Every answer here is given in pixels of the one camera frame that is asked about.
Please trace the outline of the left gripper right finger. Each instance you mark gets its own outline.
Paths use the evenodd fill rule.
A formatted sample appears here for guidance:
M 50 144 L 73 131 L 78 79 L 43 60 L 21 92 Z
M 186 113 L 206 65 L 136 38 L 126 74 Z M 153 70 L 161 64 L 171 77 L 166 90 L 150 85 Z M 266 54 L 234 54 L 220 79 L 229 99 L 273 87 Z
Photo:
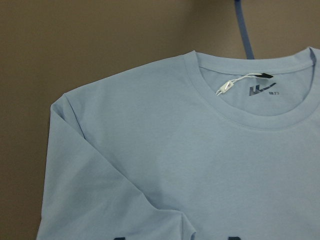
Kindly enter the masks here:
M 242 240 L 242 237 L 238 235 L 230 235 L 227 237 L 227 240 Z

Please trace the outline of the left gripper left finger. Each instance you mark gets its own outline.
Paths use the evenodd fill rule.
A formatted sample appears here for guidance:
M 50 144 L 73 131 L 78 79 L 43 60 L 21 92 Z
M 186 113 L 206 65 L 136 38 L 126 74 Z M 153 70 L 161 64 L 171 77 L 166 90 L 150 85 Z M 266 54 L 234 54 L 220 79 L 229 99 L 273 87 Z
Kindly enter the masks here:
M 117 236 L 114 237 L 113 240 L 129 240 L 129 238 L 127 238 L 127 236 Z

